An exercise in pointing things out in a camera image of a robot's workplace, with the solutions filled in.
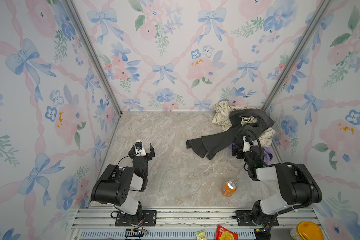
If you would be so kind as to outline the purple cloth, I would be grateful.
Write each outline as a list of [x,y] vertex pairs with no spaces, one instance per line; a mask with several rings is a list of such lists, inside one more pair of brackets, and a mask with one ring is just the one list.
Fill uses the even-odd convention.
[[[232,145],[228,146],[228,149],[232,151]],[[274,152],[271,148],[268,147],[263,147],[264,150],[264,162],[269,165],[270,162],[272,161],[273,157],[274,157]],[[244,157],[244,152],[241,149],[241,159],[243,159]]]

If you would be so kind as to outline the dark grey cloth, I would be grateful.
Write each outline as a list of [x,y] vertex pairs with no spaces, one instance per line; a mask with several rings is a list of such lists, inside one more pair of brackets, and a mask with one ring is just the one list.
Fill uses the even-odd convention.
[[[254,117],[257,122],[242,125],[243,117]],[[227,131],[188,140],[186,148],[192,149],[201,158],[206,157],[211,160],[231,144],[242,148],[244,136],[254,139],[275,124],[265,111],[259,109],[234,110],[230,113],[229,120],[232,126]]]

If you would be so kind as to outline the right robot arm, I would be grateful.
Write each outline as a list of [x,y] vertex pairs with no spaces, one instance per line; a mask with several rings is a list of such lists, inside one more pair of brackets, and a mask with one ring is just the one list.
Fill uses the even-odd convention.
[[278,192],[254,203],[251,211],[235,211],[233,219],[239,226],[257,226],[268,233],[278,225],[277,217],[309,207],[322,200],[322,192],[309,170],[303,164],[266,164],[265,151],[252,146],[247,151],[232,145],[232,156],[244,160],[244,170],[253,181],[274,181]]

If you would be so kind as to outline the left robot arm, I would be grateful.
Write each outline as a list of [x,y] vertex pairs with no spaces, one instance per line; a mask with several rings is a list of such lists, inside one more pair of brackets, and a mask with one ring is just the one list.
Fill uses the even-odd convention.
[[104,205],[112,205],[117,210],[111,213],[117,227],[154,227],[156,210],[143,210],[142,203],[129,195],[130,191],[144,192],[148,184],[149,161],[155,149],[149,145],[146,152],[141,141],[129,150],[131,167],[108,165],[93,187],[91,199]]

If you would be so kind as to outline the cream floral cloth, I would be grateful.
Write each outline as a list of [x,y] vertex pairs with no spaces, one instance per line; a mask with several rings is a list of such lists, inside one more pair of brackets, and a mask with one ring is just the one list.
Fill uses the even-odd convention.
[[[212,120],[212,123],[222,127],[223,132],[227,131],[231,126],[230,113],[235,110],[248,110],[254,109],[254,107],[246,105],[230,106],[228,101],[222,101],[214,105],[216,114]],[[272,138],[276,131],[273,128],[266,129],[259,137],[261,145],[263,147],[270,148],[272,145]]]

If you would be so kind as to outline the orange soda can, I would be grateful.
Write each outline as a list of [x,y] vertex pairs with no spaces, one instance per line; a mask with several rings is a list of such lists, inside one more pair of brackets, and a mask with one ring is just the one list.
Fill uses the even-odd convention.
[[238,184],[235,180],[227,180],[225,181],[223,187],[222,187],[222,194],[225,197],[231,197],[234,192],[236,192],[238,189]]

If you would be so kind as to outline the red snack bag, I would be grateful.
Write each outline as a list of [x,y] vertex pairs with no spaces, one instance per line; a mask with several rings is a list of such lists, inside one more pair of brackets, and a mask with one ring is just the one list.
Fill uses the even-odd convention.
[[239,235],[233,233],[221,225],[217,226],[215,240],[238,240]]

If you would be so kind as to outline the green snack packet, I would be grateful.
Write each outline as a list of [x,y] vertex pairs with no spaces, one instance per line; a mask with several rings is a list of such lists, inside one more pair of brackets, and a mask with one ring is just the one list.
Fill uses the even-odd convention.
[[207,235],[205,230],[199,231],[195,233],[197,240],[207,240]]

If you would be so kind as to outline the yellow lidded container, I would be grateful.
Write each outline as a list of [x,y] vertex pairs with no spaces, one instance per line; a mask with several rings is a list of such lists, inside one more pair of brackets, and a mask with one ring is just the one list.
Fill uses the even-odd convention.
[[319,226],[313,222],[304,221],[290,230],[294,240],[324,240],[324,235]]

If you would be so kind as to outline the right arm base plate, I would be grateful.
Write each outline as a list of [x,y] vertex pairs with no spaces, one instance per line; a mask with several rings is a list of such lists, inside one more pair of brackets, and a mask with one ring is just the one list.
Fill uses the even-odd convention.
[[264,213],[249,211],[249,210],[236,210],[233,219],[237,220],[239,227],[272,227],[279,226],[278,220],[272,222],[273,215],[265,215]]

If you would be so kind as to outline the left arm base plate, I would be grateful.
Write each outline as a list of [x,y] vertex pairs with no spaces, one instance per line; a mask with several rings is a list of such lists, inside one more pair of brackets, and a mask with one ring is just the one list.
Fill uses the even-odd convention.
[[111,213],[111,217],[115,219],[116,227],[154,227],[157,222],[157,211],[142,210],[138,211],[136,215],[128,215],[117,212]]

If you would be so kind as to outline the aluminium mounting rail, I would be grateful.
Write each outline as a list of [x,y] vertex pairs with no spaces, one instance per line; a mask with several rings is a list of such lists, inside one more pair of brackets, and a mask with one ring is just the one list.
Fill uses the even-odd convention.
[[91,206],[80,209],[68,240],[195,240],[196,233],[205,231],[207,239],[216,237],[222,226],[236,234],[240,240],[256,240],[258,226],[234,219],[236,211],[246,213],[249,208],[231,207],[147,207],[156,211],[155,226],[144,223],[138,230],[116,226],[116,210],[111,207]]

